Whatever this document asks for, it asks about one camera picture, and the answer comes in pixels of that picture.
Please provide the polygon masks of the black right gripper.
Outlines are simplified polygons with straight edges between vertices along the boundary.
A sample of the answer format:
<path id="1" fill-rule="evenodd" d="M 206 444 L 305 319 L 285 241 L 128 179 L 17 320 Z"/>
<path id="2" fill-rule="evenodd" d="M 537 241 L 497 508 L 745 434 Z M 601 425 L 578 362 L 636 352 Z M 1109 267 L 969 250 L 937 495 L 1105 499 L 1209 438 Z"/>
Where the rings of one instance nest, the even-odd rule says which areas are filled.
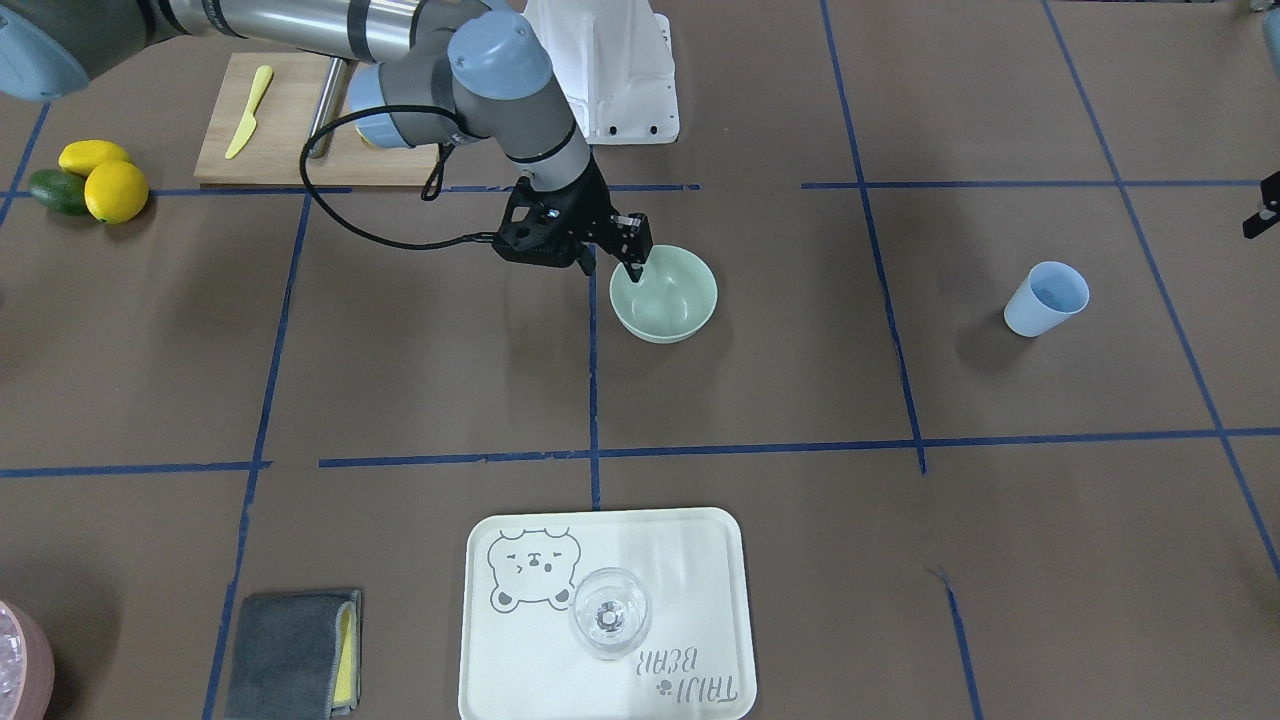
<path id="1" fill-rule="evenodd" d="M 527 177 L 515 184 L 517 263 L 577 263 L 586 277 L 596 274 L 596 249 L 617 259 L 637 284 L 653 249 L 652 227 L 643 213 L 618 214 L 604 177 L 589 165 L 557 191 L 536 191 Z"/>

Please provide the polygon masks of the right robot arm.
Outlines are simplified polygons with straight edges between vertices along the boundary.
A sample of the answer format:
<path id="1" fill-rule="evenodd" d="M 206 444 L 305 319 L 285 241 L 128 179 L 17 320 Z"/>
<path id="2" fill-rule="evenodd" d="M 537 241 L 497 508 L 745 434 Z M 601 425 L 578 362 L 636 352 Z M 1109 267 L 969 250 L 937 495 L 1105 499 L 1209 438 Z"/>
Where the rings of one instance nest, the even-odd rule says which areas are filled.
<path id="1" fill-rule="evenodd" d="M 49 102 L 178 36 L 223 35 L 358 61 L 349 113 L 315 129 L 298 160 L 346 124 L 383 149 L 434 145 L 447 160 L 493 138 L 518 178 L 498 231 L 474 233 L 507 261 L 632 282 L 653 242 L 621 214 L 532 26 L 504 1 L 5 1 L 3 92 Z"/>

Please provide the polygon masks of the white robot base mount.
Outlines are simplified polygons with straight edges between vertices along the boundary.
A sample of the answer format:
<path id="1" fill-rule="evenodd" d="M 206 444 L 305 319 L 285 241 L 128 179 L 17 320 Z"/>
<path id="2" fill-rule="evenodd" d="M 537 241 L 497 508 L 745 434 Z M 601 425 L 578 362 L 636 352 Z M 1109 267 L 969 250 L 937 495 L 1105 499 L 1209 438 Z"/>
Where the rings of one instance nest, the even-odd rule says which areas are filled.
<path id="1" fill-rule="evenodd" d="M 669 19 L 649 1 L 529 1 L 524 17 L 589 145 L 678 140 Z"/>

